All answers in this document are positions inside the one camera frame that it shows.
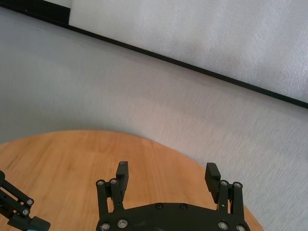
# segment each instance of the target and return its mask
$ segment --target black baseboard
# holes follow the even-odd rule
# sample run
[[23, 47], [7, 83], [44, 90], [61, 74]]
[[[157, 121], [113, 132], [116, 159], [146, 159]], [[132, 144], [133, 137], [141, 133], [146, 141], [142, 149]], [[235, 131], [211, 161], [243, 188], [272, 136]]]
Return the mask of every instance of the black baseboard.
[[168, 58], [166, 56], [147, 51], [145, 49], [131, 46], [129, 44], [119, 42], [111, 38], [100, 36], [89, 31], [70, 26], [68, 24], [70, 8], [50, 3], [44, 0], [0, 0], [0, 6], [308, 109], [308, 103], [306, 102], [296, 100], [288, 96], [284, 96], [270, 90], [266, 90], [236, 80], [234, 78], [220, 75], [218, 73], [205, 70], [200, 67], [181, 62], [179, 60]]

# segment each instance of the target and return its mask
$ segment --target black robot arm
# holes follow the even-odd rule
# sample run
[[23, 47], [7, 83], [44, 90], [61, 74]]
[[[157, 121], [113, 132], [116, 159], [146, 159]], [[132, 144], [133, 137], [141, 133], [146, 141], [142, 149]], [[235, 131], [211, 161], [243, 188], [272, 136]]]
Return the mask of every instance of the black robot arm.
[[8, 225], [22, 231], [48, 231], [49, 222], [29, 216], [33, 204], [34, 200], [6, 181], [4, 173], [0, 171], [0, 214], [9, 220]]
[[[217, 204], [216, 210], [184, 203], [156, 203], [124, 209], [128, 163], [122, 161], [116, 178], [96, 182], [100, 213], [96, 231], [250, 231], [244, 221], [242, 184], [229, 184], [220, 177], [216, 164], [207, 163], [205, 181]], [[108, 212], [108, 197], [113, 200], [112, 212]]]

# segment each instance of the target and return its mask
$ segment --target black metal bracket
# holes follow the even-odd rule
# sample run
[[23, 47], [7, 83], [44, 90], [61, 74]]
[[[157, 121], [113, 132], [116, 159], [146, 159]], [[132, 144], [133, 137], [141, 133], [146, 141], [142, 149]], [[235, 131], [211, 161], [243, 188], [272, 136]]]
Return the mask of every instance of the black metal bracket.
[[[120, 162], [116, 178], [109, 182], [96, 182], [100, 219], [96, 231], [250, 231], [244, 221], [242, 184], [229, 184], [221, 180], [214, 163], [207, 163], [205, 181], [212, 193], [217, 210], [184, 203], [157, 203], [130, 209], [123, 208], [124, 193], [128, 183], [128, 163]], [[107, 198], [113, 200], [114, 210], [108, 212]]]
[[116, 178], [110, 179], [109, 182], [98, 180], [96, 182], [98, 195], [99, 215], [102, 218], [108, 214], [107, 198], [111, 197], [114, 211], [123, 210], [123, 199], [128, 183], [128, 162], [121, 161], [117, 167]]
[[48, 231], [49, 222], [29, 216], [33, 204], [34, 200], [6, 181], [0, 171], [0, 214], [9, 220], [8, 225], [22, 231]]
[[207, 163], [205, 170], [205, 181], [211, 192], [217, 210], [228, 212], [228, 201], [231, 204], [231, 214], [244, 219], [243, 185], [240, 182], [229, 184], [226, 180], [220, 180], [220, 172], [214, 163]]

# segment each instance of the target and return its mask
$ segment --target gray floor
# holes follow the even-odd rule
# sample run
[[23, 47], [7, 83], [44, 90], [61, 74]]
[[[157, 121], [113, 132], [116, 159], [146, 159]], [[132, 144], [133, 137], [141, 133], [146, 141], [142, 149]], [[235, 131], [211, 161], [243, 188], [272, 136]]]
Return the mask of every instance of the gray floor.
[[136, 134], [216, 162], [266, 230], [308, 229], [308, 110], [2, 8], [0, 31], [0, 142]]

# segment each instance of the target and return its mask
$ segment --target wooden table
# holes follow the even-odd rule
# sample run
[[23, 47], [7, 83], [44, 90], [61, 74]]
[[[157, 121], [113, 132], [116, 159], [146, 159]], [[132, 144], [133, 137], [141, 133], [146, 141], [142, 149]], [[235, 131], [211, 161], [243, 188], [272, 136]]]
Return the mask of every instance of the wooden table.
[[[128, 161], [124, 207], [184, 202], [215, 209], [205, 169], [156, 142], [107, 131], [61, 131], [0, 145], [0, 169], [6, 180], [35, 199], [32, 216], [51, 223], [51, 231], [95, 230], [98, 179], [115, 177], [119, 161]], [[252, 231], [262, 231], [245, 208]], [[0, 230], [13, 231], [0, 217]]]

